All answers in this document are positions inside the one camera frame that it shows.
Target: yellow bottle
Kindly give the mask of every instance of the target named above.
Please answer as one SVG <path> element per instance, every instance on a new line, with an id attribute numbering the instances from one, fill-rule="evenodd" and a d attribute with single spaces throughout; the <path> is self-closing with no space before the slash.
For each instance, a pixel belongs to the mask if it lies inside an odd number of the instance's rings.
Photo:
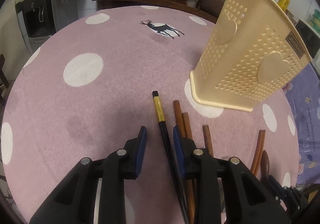
<path id="1" fill-rule="evenodd" d="M 278 5 L 280 6 L 280 8 L 281 8 L 283 11 L 285 11 L 285 10 L 287 9 L 289 3 L 290 3 L 290 0 L 279 0 L 279 1 L 278 1 Z"/>

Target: pink tablecloth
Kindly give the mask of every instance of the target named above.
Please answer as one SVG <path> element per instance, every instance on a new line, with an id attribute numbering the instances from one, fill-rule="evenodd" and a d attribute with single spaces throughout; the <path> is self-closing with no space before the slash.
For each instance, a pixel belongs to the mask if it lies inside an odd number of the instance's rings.
<path id="1" fill-rule="evenodd" d="M 176 31 L 154 28 L 164 24 Z M 296 183 L 297 133 L 282 91 L 251 113 L 204 107 L 191 98 L 188 74 L 213 26 L 177 10 L 123 7 L 78 20 L 41 46 L 13 86 L 2 129 L 6 177 L 27 221 L 81 158 L 107 157 L 144 125 L 142 173 L 125 182 L 127 223 L 183 223 L 153 90 L 159 91 L 170 135 L 178 99 L 198 147 L 204 147 L 202 125 L 210 126 L 218 158 L 237 156 L 250 167 L 258 131 L 266 129 L 270 173 L 281 184 Z"/>

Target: heart pattern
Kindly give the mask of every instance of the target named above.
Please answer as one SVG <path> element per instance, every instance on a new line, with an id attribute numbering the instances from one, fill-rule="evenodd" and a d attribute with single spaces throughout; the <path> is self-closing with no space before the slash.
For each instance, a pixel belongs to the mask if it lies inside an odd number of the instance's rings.
<path id="1" fill-rule="evenodd" d="M 282 77 L 290 70 L 290 63 L 283 60 L 280 52 L 273 51 L 267 55 L 258 70 L 257 79 L 259 83 L 271 82 Z"/>
<path id="2" fill-rule="evenodd" d="M 219 16 L 217 21 L 216 43 L 221 45 L 229 42 L 236 34 L 237 23 L 234 20 L 230 20 L 227 14 Z"/>

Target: label on utensil holder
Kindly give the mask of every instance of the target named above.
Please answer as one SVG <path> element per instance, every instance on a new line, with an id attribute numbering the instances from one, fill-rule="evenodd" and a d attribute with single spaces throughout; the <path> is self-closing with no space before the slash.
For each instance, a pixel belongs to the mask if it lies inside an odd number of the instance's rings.
<path id="1" fill-rule="evenodd" d="M 299 58 L 301 58 L 305 54 L 303 48 L 299 44 L 297 38 L 295 37 L 292 31 L 289 33 L 285 40 L 290 44 L 290 46 L 293 48 L 293 50 Z"/>

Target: beige utensil holder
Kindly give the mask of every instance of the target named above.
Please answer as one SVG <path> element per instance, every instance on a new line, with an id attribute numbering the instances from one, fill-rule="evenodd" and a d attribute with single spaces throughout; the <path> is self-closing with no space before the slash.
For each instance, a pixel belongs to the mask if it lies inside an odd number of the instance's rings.
<path id="1" fill-rule="evenodd" d="M 194 100 L 243 111 L 280 89 L 311 57 L 273 0 L 226 0 L 211 38 L 190 72 Z"/>

